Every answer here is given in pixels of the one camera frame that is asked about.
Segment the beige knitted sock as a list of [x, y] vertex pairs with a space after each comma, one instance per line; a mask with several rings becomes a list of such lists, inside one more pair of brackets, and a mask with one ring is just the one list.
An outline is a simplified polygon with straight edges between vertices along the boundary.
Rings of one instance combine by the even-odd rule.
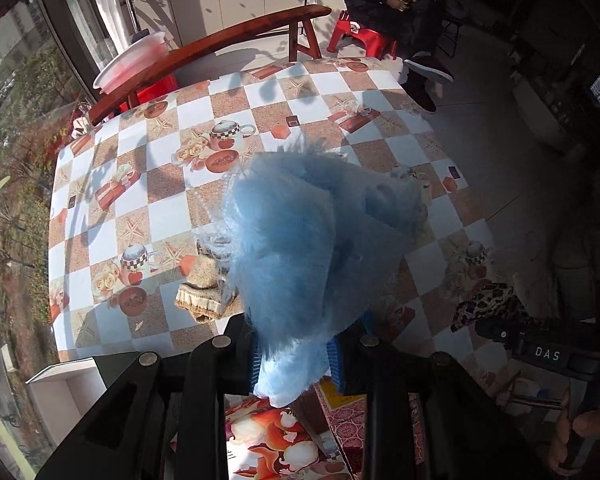
[[186, 311], [196, 323], [216, 322], [244, 312], [242, 298], [228, 289], [226, 275], [215, 259], [206, 255], [182, 259], [181, 270], [188, 270], [188, 274], [178, 286], [174, 306]]

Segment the light blue tulle scrunchie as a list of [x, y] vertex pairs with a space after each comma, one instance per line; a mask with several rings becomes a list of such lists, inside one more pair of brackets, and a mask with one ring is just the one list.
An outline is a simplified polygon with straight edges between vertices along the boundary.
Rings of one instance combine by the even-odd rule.
[[422, 180], [298, 139], [238, 162], [202, 244], [242, 298], [254, 393], [281, 408], [330, 373], [326, 346], [380, 297], [425, 227]]

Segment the red patterned box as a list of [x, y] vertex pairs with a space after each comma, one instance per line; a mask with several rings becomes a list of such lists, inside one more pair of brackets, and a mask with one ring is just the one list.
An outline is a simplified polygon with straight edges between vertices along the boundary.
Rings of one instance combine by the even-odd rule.
[[[332, 378], [327, 376], [314, 385], [314, 390], [353, 478], [362, 479], [366, 396], [344, 396], [338, 392]], [[408, 403], [413, 425], [415, 479], [425, 479], [427, 450], [422, 428], [422, 406], [416, 393], [408, 395]]]

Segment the leopard print cloth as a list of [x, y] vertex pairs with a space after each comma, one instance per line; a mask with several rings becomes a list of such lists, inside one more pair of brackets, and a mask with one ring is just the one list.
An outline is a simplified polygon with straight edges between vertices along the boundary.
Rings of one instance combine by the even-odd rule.
[[479, 318], [524, 318], [528, 312], [512, 285], [489, 283], [479, 288], [455, 309], [450, 330], [456, 333]]

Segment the checkered patterned tablecloth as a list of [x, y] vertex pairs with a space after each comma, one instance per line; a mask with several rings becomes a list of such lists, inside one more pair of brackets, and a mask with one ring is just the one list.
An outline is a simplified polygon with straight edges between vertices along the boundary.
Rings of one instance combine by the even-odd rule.
[[494, 392], [514, 374], [470, 297], [498, 280], [464, 172], [371, 58], [274, 64], [205, 80], [98, 126], [58, 156], [48, 229], [50, 326], [62, 362], [185, 352], [247, 311], [268, 348], [256, 391], [294, 400], [338, 261], [399, 349], [443, 351]]

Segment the white plastic basin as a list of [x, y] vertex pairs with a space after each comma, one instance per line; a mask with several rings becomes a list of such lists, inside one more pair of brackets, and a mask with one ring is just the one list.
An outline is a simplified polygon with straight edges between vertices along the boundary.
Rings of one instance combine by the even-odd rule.
[[97, 75], [93, 89], [110, 94], [125, 81], [155, 64], [170, 52], [165, 32], [153, 32], [131, 44], [111, 60]]

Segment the red plastic stool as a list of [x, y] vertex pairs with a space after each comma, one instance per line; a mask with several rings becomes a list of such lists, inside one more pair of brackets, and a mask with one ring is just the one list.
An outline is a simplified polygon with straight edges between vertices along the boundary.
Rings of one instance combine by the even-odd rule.
[[393, 60], [396, 59], [398, 43], [380, 32], [375, 32], [373, 29], [363, 27], [358, 22], [352, 21], [347, 10], [339, 13], [338, 20], [327, 45], [327, 51], [329, 53], [336, 53], [339, 41], [344, 37], [361, 41], [368, 58], [382, 60], [388, 54]]

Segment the red wooden chair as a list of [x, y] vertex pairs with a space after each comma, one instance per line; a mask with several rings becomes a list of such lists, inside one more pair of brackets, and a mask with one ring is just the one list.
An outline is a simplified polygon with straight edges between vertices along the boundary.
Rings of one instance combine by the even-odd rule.
[[299, 53], [318, 60], [322, 57], [322, 52], [312, 21], [314, 18], [324, 18], [331, 13], [332, 9], [329, 6], [321, 4], [296, 6], [224, 28], [184, 47], [172, 50], [94, 104], [87, 112], [88, 121], [92, 126], [97, 126], [123, 102], [127, 102], [129, 109], [132, 110], [138, 105], [137, 92], [140, 89], [151, 86], [174, 70], [179, 70], [211, 53], [234, 44], [242, 44], [281, 27], [286, 27], [288, 32], [289, 62], [296, 62]]

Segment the seated person in black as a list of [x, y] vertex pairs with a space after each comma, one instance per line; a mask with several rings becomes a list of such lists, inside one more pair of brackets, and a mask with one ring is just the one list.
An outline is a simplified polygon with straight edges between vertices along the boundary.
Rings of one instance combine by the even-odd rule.
[[429, 81], [452, 82], [454, 76], [436, 57], [442, 35], [445, 0], [343, 0], [351, 21], [396, 43], [403, 61], [401, 88], [420, 108], [437, 107]]

